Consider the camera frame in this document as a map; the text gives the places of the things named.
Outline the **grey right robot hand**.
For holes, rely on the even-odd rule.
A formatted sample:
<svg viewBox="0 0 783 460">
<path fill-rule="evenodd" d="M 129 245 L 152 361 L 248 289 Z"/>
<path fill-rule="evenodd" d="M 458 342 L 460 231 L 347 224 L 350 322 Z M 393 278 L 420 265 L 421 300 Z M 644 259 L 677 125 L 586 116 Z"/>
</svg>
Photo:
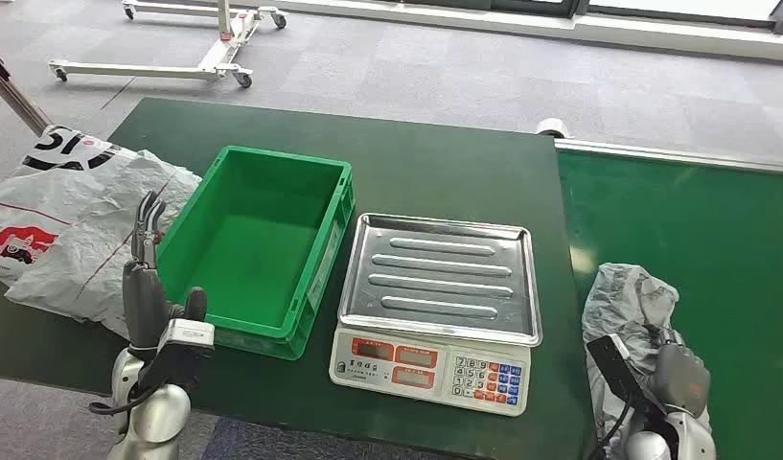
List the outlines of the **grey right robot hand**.
<svg viewBox="0 0 783 460">
<path fill-rule="evenodd" d="M 652 391 L 666 406 L 699 418 L 707 407 L 709 371 L 677 331 L 653 324 L 646 324 L 645 328 L 657 349 Z"/>
</svg>

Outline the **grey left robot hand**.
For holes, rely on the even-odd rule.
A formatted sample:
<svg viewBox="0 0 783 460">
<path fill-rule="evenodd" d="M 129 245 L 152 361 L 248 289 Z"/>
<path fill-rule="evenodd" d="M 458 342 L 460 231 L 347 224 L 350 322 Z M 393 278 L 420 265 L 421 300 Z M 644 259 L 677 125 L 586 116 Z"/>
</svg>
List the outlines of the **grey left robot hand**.
<svg viewBox="0 0 783 460">
<path fill-rule="evenodd" d="M 160 241 L 158 220 L 167 203 L 155 191 L 148 192 L 137 207 L 131 232 L 131 260 L 123 270 L 123 304 L 130 352 L 151 359 L 161 334 L 175 318 L 203 321 L 207 295 L 200 287 L 189 292 L 183 306 L 169 302 L 156 269 L 156 244 Z"/>
</svg>

